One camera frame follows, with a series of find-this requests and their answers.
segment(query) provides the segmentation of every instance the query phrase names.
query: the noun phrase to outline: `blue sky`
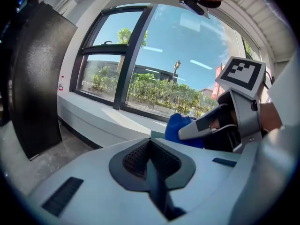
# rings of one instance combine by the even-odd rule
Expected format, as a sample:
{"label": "blue sky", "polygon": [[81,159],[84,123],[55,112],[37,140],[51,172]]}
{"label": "blue sky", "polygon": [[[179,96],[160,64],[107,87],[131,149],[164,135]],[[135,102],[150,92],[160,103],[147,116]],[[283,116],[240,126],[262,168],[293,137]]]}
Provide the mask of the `blue sky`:
{"label": "blue sky", "polygon": [[[118,43],[118,31],[133,30],[141,12],[109,16],[94,45]],[[178,83],[201,90],[214,87],[216,68],[228,60],[228,46],[222,22],[193,14],[179,7],[159,5],[148,26],[147,45],[141,48],[136,64],[173,72],[176,61]],[[93,55],[90,60],[119,61],[118,55]]]}

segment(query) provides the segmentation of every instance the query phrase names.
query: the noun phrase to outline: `person in black clothing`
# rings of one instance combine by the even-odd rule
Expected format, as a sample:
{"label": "person in black clothing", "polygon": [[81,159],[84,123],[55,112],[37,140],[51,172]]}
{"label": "person in black clothing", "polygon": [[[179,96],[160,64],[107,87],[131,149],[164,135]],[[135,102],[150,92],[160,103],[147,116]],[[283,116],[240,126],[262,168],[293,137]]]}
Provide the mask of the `person in black clothing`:
{"label": "person in black clothing", "polygon": [[9,79],[9,64],[16,42],[22,27],[39,5],[38,0],[27,0],[27,4],[15,13],[10,20],[8,29],[4,32],[0,44],[0,93],[3,104],[3,114],[0,120],[0,127],[7,124],[10,120],[9,105],[8,105],[8,79]]}

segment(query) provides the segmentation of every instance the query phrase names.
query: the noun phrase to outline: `blue cloth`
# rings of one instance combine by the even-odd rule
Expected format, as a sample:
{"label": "blue cloth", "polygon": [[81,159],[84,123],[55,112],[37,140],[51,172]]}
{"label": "blue cloth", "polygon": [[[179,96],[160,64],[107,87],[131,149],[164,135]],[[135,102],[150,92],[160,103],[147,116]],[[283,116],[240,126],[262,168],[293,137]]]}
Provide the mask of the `blue cloth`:
{"label": "blue cloth", "polygon": [[191,117],[182,117],[179,113],[172,115],[168,121],[165,129],[165,139],[175,143],[181,143],[183,145],[204,148],[201,138],[194,138],[190,140],[181,141],[178,138],[178,131],[194,121]]}

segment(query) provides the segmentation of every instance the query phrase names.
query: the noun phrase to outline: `lamp post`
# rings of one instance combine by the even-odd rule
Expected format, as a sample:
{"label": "lamp post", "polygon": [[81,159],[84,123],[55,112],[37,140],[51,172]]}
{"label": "lamp post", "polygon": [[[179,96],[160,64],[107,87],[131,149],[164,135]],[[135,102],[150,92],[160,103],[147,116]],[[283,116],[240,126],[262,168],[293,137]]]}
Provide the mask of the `lamp post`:
{"label": "lamp post", "polygon": [[177,69],[180,67],[180,65],[181,65],[180,60],[178,60],[178,61],[174,64],[174,73],[173,73],[173,76],[172,76],[172,81],[174,81],[174,76],[175,76],[175,74],[176,74]]}

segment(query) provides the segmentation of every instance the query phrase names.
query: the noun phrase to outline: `gray concrete floor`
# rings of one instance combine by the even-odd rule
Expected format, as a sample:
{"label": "gray concrete floor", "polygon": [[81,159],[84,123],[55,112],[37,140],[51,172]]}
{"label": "gray concrete floor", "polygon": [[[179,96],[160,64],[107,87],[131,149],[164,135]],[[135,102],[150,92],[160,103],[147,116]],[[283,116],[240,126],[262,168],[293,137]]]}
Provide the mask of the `gray concrete floor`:
{"label": "gray concrete floor", "polygon": [[12,122],[0,127],[0,162],[5,176],[24,195],[52,173],[92,150],[64,126],[60,126],[62,142],[29,161],[15,135]]}

